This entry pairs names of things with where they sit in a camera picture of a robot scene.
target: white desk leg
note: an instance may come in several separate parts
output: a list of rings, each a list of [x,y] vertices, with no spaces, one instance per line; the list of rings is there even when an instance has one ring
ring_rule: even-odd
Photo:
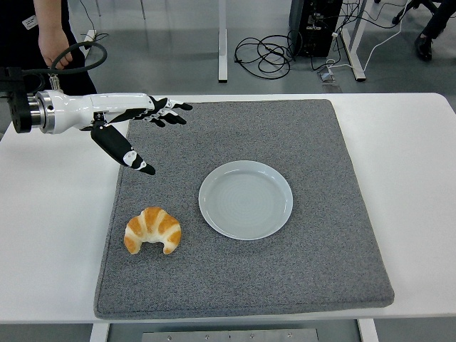
[[[371,318],[358,319],[358,328],[361,342],[378,342],[375,323]]]
[[[219,0],[219,82],[228,82],[226,0]]]
[[[109,334],[109,323],[94,323],[90,342],[106,342]]]
[[[360,12],[363,14],[362,17],[367,19],[367,13],[371,12],[373,0],[363,0],[361,4]],[[357,81],[365,81],[366,76],[364,75],[363,67],[359,61],[356,51],[358,50],[361,37],[364,33],[364,28],[366,27],[366,20],[361,18],[356,20],[355,28],[353,30],[353,35],[350,37],[348,30],[344,28],[342,30],[342,41],[347,51],[347,56],[350,61],[351,66],[353,66],[353,74]]]

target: croissant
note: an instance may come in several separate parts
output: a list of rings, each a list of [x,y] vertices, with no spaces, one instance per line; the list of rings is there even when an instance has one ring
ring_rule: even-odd
[[[162,242],[163,253],[169,254],[179,244],[181,233],[174,217],[160,207],[148,207],[128,222],[123,243],[131,254],[136,254],[143,242]]]

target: white plate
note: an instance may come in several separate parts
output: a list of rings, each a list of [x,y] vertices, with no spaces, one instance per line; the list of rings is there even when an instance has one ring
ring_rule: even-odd
[[[285,178],[268,165],[248,160],[229,162],[209,173],[199,193],[199,208],[207,223],[239,240],[277,232],[293,207]]]

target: black shoe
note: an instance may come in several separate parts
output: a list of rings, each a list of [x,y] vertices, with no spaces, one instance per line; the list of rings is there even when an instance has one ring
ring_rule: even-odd
[[[421,38],[421,35],[419,35],[415,40],[416,53],[423,61],[430,61],[432,59],[432,49],[430,47],[431,43],[431,38]]]

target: person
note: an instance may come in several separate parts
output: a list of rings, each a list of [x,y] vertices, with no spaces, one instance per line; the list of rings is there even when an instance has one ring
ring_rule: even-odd
[[[1,0],[0,3],[0,66],[18,66],[22,70],[48,68],[56,57],[76,43],[70,27],[67,0]],[[85,56],[79,49],[67,53],[57,69],[80,68]],[[44,75],[45,89],[51,89]],[[59,75],[61,88],[67,95],[88,95],[96,88],[88,72]],[[36,90],[40,80],[24,78],[27,91]]]
[[[432,60],[432,40],[436,39],[446,27],[450,17],[456,12],[456,0],[442,0],[437,11],[415,40],[417,55],[423,61]]]

